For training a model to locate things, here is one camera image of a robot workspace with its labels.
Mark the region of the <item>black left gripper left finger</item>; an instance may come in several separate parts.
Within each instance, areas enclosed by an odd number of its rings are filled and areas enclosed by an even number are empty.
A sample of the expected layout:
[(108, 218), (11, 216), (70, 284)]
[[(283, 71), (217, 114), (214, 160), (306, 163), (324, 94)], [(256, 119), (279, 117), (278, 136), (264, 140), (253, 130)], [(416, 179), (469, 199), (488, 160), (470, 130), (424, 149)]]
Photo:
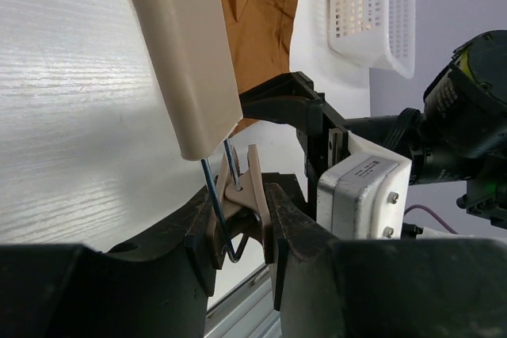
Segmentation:
[(4, 337), (202, 337), (215, 283), (206, 189), (103, 253), (82, 244), (1, 247)]

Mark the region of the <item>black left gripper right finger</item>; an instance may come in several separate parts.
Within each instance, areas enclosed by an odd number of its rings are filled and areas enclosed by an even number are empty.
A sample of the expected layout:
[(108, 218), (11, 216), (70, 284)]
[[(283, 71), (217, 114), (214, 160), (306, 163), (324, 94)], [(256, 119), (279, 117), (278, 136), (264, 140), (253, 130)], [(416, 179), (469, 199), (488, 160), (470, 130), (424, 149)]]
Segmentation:
[(503, 337), (506, 246), (336, 238), (277, 184), (274, 307), (285, 337)]

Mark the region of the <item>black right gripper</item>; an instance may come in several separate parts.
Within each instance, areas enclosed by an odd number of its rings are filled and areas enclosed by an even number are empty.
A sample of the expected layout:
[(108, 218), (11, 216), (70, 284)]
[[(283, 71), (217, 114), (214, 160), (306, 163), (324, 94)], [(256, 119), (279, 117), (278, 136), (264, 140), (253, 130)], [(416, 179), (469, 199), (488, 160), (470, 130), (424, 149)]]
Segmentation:
[[(242, 93), (243, 116), (247, 119), (287, 124), (295, 129), (305, 154), (307, 194), (317, 194), (322, 174), (349, 156), (348, 133), (407, 158), (410, 152), (412, 113), (398, 116), (345, 119), (326, 101), (324, 93), (304, 73), (279, 74)], [(316, 132), (313, 135), (304, 132)]]

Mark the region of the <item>brown underwear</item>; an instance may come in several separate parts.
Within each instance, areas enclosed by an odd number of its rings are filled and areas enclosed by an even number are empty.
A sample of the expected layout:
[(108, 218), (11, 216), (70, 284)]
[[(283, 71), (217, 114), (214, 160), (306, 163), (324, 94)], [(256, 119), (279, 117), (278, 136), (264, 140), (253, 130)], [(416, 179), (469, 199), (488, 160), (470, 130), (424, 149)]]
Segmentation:
[(289, 72), (298, 0), (221, 0), (238, 92)]

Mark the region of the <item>wooden clip hanger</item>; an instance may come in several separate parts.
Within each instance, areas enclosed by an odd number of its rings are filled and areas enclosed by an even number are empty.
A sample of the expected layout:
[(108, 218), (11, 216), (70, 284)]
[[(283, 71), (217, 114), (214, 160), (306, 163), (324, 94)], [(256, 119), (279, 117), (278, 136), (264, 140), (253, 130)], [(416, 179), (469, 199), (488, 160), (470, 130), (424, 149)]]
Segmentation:
[(199, 161), (227, 253), (234, 248), (225, 199), (254, 212), (261, 224), (265, 262), (274, 261), (273, 223), (265, 198), (257, 147), (238, 175), (229, 136), (241, 121), (237, 83), (221, 0), (131, 0), (181, 156)]

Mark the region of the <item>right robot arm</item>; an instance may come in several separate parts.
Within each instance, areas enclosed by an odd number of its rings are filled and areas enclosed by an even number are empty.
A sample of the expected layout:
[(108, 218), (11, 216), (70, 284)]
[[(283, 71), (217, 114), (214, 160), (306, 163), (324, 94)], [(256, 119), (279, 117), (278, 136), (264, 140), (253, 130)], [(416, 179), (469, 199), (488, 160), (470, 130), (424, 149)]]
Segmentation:
[(506, 33), (456, 48), (423, 109), (346, 119), (300, 72), (240, 97), (250, 119), (295, 128), (305, 157), (307, 213), (345, 240), (404, 236), (410, 186), (463, 181), (457, 206), (506, 226)]

